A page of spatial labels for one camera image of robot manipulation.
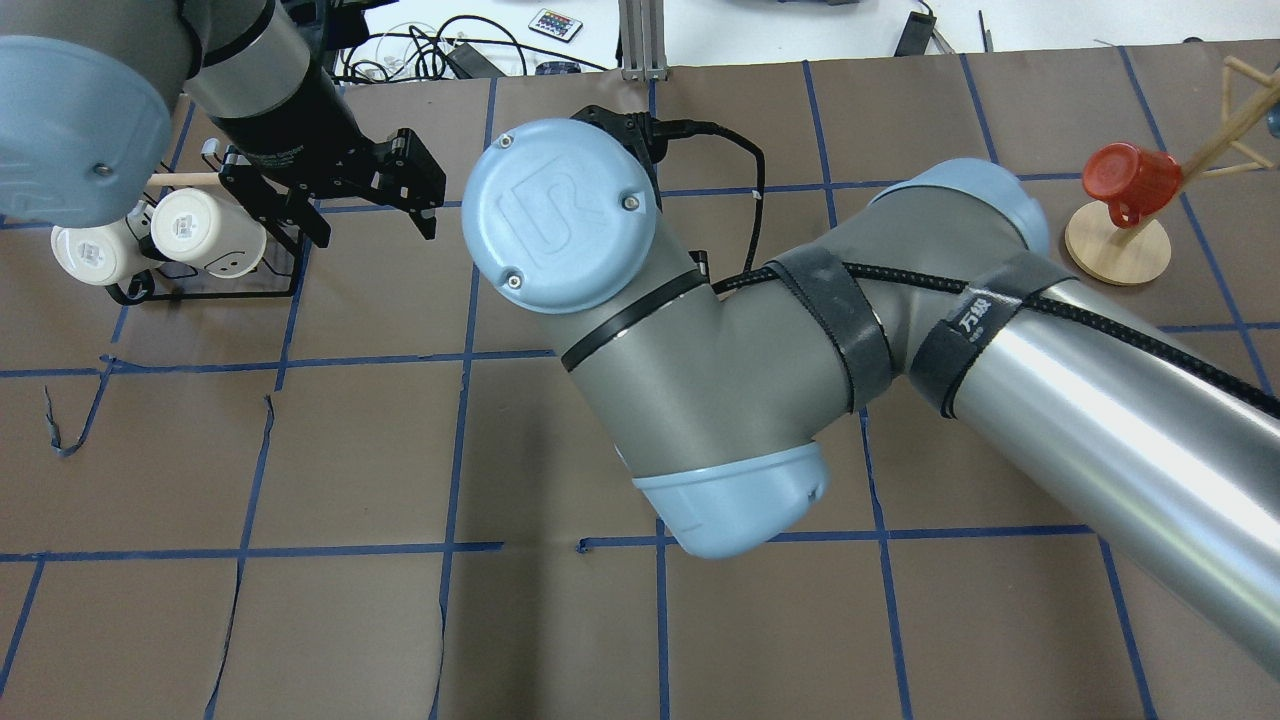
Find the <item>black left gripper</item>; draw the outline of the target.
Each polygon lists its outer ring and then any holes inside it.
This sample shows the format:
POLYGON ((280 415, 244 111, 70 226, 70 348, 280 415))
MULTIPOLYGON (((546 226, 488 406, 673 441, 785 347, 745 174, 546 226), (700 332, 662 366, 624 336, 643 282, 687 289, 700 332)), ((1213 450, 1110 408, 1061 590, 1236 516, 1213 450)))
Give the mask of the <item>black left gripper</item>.
POLYGON ((300 87, 265 113, 207 115, 237 147, 221 159, 221 187, 283 249, 330 242, 332 228, 308 195, 394 208, 425 240, 436 237, 447 190, 440 163, 411 128, 376 143, 367 138, 320 65, 308 67, 300 87), (280 191, 266 177, 292 190, 280 191))

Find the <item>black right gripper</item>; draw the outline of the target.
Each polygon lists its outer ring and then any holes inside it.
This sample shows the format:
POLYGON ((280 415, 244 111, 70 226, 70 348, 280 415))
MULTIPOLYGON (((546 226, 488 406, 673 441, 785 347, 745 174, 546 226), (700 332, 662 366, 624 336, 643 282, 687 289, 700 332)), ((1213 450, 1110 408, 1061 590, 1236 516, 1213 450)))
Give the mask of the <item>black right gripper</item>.
POLYGON ((627 150, 658 186, 657 165, 663 160, 663 140, 657 137, 657 118, 649 113, 620 113, 600 105, 586 105, 570 117, 602 129, 627 150))

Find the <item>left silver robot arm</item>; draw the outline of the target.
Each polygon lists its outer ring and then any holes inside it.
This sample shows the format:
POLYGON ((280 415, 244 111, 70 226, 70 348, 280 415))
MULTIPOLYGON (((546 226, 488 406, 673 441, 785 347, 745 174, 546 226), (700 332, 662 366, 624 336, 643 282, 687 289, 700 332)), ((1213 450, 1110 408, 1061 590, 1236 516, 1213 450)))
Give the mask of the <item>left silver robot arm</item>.
POLYGON ((294 225, 324 247, 315 202, 357 197, 435 237, 444 170, 411 129, 362 133, 279 1, 3 3, 3 214, 123 218, 168 151, 180 95, 247 161, 220 184, 273 234, 294 225))

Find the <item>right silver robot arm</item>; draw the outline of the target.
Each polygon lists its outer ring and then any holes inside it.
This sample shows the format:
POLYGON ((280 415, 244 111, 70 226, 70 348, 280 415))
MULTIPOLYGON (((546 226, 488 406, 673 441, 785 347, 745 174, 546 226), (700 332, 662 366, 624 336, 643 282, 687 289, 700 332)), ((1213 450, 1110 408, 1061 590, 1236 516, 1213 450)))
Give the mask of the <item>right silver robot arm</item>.
POLYGON ((1002 167, 943 161, 718 284, 582 119, 500 135, 461 211, 687 553, 787 530, 829 483, 817 434, 904 378, 1277 674, 1277 400, 1055 263, 1002 167))

